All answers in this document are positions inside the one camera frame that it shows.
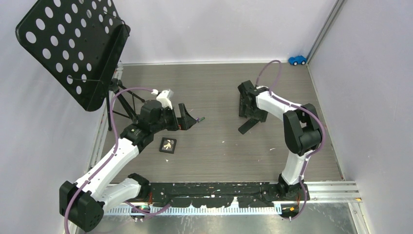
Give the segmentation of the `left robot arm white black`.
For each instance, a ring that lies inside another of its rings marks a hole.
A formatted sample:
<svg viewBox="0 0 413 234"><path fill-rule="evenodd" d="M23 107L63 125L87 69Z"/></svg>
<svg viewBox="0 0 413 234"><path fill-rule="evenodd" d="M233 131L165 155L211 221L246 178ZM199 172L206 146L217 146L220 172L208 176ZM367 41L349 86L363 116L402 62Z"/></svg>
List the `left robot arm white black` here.
<svg viewBox="0 0 413 234"><path fill-rule="evenodd" d="M153 142L163 130L188 130L196 124L183 103L177 117L169 101L148 100L136 121L126 127L115 145L91 170L76 182L65 181L59 189L59 212L85 232L92 231L105 212L129 199L145 201L150 194L149 181L132 173L121 183L110 186L114 177Z"/></svg>

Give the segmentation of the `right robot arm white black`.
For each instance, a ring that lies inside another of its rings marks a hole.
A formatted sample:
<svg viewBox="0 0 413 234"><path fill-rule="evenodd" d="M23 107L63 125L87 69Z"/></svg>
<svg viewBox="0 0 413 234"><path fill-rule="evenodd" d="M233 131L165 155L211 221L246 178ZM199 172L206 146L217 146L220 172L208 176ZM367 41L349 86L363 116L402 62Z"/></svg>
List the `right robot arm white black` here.
<svg viewBox="0 0 413 234"><path fill-rule="evenodd" d="M303 185L304 172L309 158L316 153L324 140L322 127L314 105L301 105L270 92L266 86L254 86L251 81L238 86L240 93L239 116L247 118L238 131L245 134L268 114L283 123L284 141L289 150L286 165L278 178L277 194L291 200Z"/></svg>

